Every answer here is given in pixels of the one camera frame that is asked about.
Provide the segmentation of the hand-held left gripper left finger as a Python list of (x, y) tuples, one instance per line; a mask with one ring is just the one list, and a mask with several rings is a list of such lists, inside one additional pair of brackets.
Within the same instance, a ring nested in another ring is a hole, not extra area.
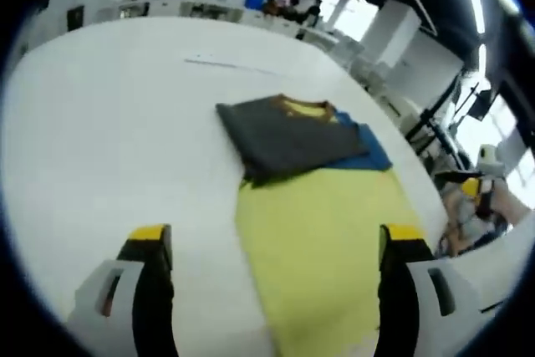
[(74, 294), (66, 327), (93, 356), (177, 356), (171, 226), (136, 228)]

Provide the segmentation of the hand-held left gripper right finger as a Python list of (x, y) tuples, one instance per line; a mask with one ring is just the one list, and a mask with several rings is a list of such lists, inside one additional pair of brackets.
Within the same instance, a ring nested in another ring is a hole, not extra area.
[(477, 294), (416, 227), (380, 228), (376, 356), (456, 356), (482, 327)]

